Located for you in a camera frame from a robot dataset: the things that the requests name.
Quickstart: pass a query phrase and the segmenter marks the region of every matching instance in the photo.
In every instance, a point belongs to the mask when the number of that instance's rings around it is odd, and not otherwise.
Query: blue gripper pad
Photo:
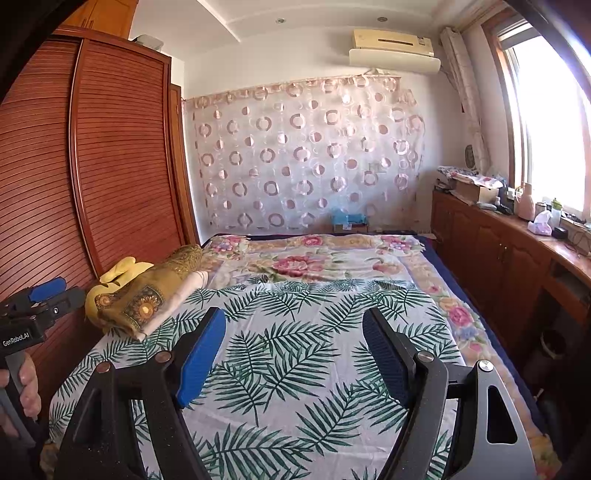
[[[66,281],[61,277],[56,277],[53,280],[46,281],[41,285],[33,287],[29,294],[29,300],[32,303],[39,303],[45,301],[55,295],[66,291]]]
[[[384,322],[384,324],[392,330],[387,322]],[[398,400],[403,406],[409,405],[411,390],[408,384],[407,367],[397,354],[386,333],[378,325],[371,310],[363,314],[362,327],[369,351],[374,357],[390,396]]]
[[[205,322],[209,316],[210,311],[206,313],[202,322]],[[181,408],[185,408],[201,394],[225,334],[226,316],[223,310],[215,309],[181,367],[180,384],[176,395]]]

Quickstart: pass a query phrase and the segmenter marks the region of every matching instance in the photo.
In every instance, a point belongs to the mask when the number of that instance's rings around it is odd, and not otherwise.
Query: finger
[[[38,395],[39,385],[37,383],[37,377],[22,389],[21,392],[21,405],[23,408],[31,408],[36,401]]]
[[[41,412],[41,397],[36,395],[30,405],[27,408],[23,408],[23,412],[29,418],[36,418]]]
[[[8,418],[8,415],[4,413],[2,407],[0,407],[0,429],[4,430],[4,433],[9,437],[18,437],[18,431]]]
[[[35,372],[35,364],[31,355],[25,353],[25,361],[21,365],[21,369],[18,371],[18,377],[21,379],[23,385],[28,385],[33,379],[37,379],[37,372]]]
[[[10,373],[8,370],[0,370],[0,388],[4,388],[8,385],[8,378]]]

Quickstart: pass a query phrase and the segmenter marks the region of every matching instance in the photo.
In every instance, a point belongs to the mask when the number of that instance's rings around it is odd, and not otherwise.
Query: floral pattern bedsheet
[[[551,479],[560,461],[550,438],[534,424],[513,376],[494,350],[479,316],[448,288],[422,255],[413,236],[306,235],[253,241],[236,235],[216,236],[203,250],[202,268],[210,272],[208,288],[244,282],[297,280],[318,282],[347,278],[412,281],[431,296],[446,318],[466,365],[493,362],[519,413],[530,440],[538,477]]]

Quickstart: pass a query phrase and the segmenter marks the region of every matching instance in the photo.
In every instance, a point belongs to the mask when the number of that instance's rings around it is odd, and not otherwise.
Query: white curtain
[[[472,62],[462,36],[447,27],[441,32],[441,43],[452,70],[453,79],[468,117],[468,130],[478,171],[486,175],[491,166],[480,125],[480,94]]]
[[[330,231],[337,210],[417,229],[425,125],[398,77],[224,92],[189,100],[185,119],[199,222],[215,232]]]

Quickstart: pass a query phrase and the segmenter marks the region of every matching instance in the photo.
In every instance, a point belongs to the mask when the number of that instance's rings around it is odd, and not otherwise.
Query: bed
[[[170,349],[210,306],[228,328],[202,395],[185,409],[207,469],[220,478],[371,479],[406,411],[391,399],[359,328],[377,306],[390,324],[442,360],[490,359],[519,412],[540,478],[560,463],[531,395],[498,341],[427,239],[411,235],[214,237],[203,250],[207,288],[189,295],[145,341],[112,329],[50,406],[59,445],[92,373]],[[159,478],[141,403],[132,405],[149,478]],[[453,431],[448,401],[428,478],[440,478]]]

